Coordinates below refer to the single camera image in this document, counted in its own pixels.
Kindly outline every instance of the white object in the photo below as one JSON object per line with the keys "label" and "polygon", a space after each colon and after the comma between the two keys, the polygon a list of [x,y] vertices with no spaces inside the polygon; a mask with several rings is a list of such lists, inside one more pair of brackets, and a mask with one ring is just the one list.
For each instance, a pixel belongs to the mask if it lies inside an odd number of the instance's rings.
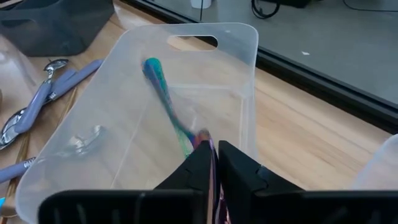
{"label": "white object", "polygon": [[358,174],[353,188],[361,190],[398,190],[398,134],[391,136]]}
{"label": "white object", "polygon": [[[211,35],[218,47],[181,51],[167,43],[170,36],[189,35]],[[190,41],[180,39],[174,47]],[[216,147],[227,140],[256,159],[257,44],[255,28],[240,23],[151,25],[124,33],[22,177],[18,215],[35,223],[41,202],[63,190],[153,189],[184,161],[172,123],[142,72],[143,57],[161,61],[175,111],[188,127],[207,128]],[[91,154],[42,160],[96,125],[105,132]]]}
{"label": "white object", "polygon": [[191,6],[195,9],[207,9],[211,6],[211,0],[191,0]]}

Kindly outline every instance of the wooden table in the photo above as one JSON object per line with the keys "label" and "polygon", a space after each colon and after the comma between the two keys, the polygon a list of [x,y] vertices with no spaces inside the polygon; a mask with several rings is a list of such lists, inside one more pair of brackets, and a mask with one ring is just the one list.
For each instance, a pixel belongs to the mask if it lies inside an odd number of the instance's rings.
{"label": "wooden table", "polygon": [[[90,48],[69,57],[69,67],[80,69],[93,59],[105,58],[125,30],[162,23],[121,2],[115,2],[115,11]],[[193,44],[203,45],[198,41]],[[0,50],[8,51],[8,58],[0,60],[0,89],[4,98],[0,123],[3,124],[29,103],[46,78],[42,68],[49,59],[25,58],[4,44]],[[25,61],[25,69],[17,63],[21,60]],[[77,95],[89,81],[78,86]],[[31,131],[30,156],[36,155],[54,132],[69,94],[40,113]],[[258,69],[256,123],[259,162],[305,189],[349,188],[356,174],[390,136]],[[20,144],[18,141],[0,151],[0,168],[14,163]],[[6,184],[0,185],[1,192],[5,188]]]}

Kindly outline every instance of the floor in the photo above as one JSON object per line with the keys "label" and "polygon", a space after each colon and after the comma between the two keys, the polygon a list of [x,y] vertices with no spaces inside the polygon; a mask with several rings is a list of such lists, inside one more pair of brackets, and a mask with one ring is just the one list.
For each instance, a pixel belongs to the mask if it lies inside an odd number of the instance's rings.
{"label": "floor", "polygon": [[[189,0],[154,0],[200,20]],[[346,0],[357,8],[398,10],[395,0]],[[261,2],[264,12],[274,8]],[[334,80],[398,106],[398,13],[355,11],[342,0],[282,6],[271,19],[253,16],[249,0],[213,0],[203,22],[243,22],[259,32],[259,45]]]}

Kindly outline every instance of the clear plastic bin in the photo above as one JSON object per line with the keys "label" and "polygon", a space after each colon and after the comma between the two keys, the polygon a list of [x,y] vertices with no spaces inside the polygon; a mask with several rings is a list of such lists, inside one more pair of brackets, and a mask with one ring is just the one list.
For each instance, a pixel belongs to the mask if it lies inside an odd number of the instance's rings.
{"label": "clear plastic bin", "polygon": [[[187,37],[168,44],[170,37],[191,35],[215,37],[217,49],[177,50],[197,41]],[[175,110],[187,126],[207,128],[215,142],[227,140],[256,159],[257,41],[257,31],[239,23],[127,31],[23,176],[16,193],[19,216],[34,223],[40,203],[67,189],[153,189],[184,161],[172,123],[144,78],[144,58],[162,62]],[[66,152],[99,126],[101,137],[87,154]]]}
{"label": "clear plastic bin", "polygon": [[398,134],[390,137],[359,173],[353,188],[361,190],[397,190]]}

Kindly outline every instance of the purple handle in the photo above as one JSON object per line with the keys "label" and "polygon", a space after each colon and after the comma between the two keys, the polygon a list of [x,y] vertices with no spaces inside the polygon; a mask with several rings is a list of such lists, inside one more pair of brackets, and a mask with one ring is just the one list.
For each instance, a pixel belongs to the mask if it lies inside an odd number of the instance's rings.
{"label": "purple handle", "polygon": [[52,87],[50,92],[54,92],[60,85],[62,85],[62,83],[64,83],[65,81],[67,81],[70,77],[72,77],[72,75],[74,75],[76,73],[76,70],[71,68],[66,70],[62,75],[60,75],[57,80],[55,80],[52,83]]}
{"label": "purple handle", "polygon": [[57,98],[64,95],[67,91],[71,90],[82,80],[87,78],[91,73],[97,70],[101,66],[102,62],[103,60],[94,60],[88,65],[86,65],[84,68],[82,68],[79,72],[72,75],[68,80],[65,80],[63,83],[60,83],[58,86],[55,87],[55,89],[51,93],[51,95],[53,95],[50,96],[52,97],[51,100],[56,100]]}
{"label": "purple handle", "polygon": [[25,109],[22,114],[20,120],[15,125],[16,133],[24,133],[28,131],[36,120],[37,115],[39,114],[40,109],[42,108],[46,97],[49,95],[51,89],[51,83],[48,81],[44,81],[43,84],[37,90],[35,96],[32,101],[29,103],[28,107]]}
{"label": "purple handle", "polygon": [[0,170],[0,183],[11,180],[12,178],[19,177],[32,165],[36,157],[22,161],[18,164],[11,165]]}

